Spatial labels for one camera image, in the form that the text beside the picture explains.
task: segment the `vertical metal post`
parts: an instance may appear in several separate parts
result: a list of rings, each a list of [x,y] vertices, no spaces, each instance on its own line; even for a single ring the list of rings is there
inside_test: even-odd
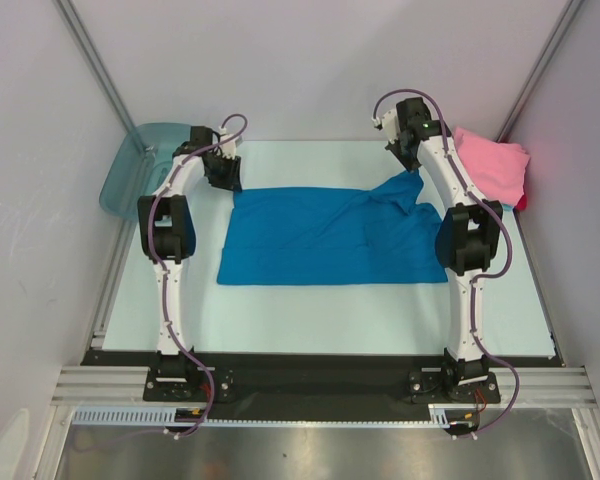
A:
[[[125,130],[133,139],[133,143],[138,150],[138,153],[144,154],[147,146],[142,141],[142,138],[140,138],[140,135],[136,130],[136,125],[131,119],[131,115],[122,101],[120,93],[113,83],[111,75],[109,75],[75,5],[71,0],[54,0],[54,3],[58,7],[60,14],[69,28],[69,32],[78,44],[89,67],[96,76],[96,80],[100,84],[107,100],[115,110]]]
[[[513,127],[517,123],[518,118],[522,113],[522,110],[524,110],[524,107],[526,106],[529,98],[531,97],[531,94],[535,91],[536,87],[538,86],[540,78],[542,78],[545,71],[547,70],[549,63],[551,63],[551,60],[558,51],[558,48],[562,44],[567,32],[571,28],[571,25],[573,24],[578,12],[580,11],[580,8],[582,7],[582,5],[584,5],[585,1],[586,0],[569,0],[567,5],[562,10],[558,22],[553,27],[553,30],[551,31],[547,42],[542,48],[542,52],[540,53],[538,60],[536,60],[536,63],[531,69],[531,73],[525,80],[524,86],[518,94],[518,98],[516,98],[513,107],[507,115],[507,119],[505,120],[504,125],[500,129],[500,133],[496,138],[498,142],[509,141],[509,137],[511,136]]]

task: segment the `blue cloth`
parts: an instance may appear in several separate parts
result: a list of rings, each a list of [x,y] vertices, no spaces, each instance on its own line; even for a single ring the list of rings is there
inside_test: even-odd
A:
[[[435,256],[440,217],[416,204],[423,183],[404,172],[370,190],[245,190],[222,251],[223,285],[446,282]]]

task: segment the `reflective floor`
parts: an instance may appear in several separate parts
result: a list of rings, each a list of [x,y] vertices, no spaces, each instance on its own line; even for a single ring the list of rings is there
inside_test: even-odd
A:
[[[589,479],[570,410],[517,410],[478,441],[440,430],[207,427],[174,441],[72,427],[58,480]]]

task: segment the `white wall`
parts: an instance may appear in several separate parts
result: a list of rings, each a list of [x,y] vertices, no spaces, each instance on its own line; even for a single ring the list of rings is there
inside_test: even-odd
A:
[[[522,222],[558,341],[600,404],[600,0],[585,5],[512,140],[532,155]]]
[[[495,136],[566,0],[75,0],[139,124],[249,139],[375,139],[373,104],[421,88]]]
[[[51,0],[0,0],[0,431],[30,411],[31,466],[79,354],[115,221],[98,193],[124,138]]]

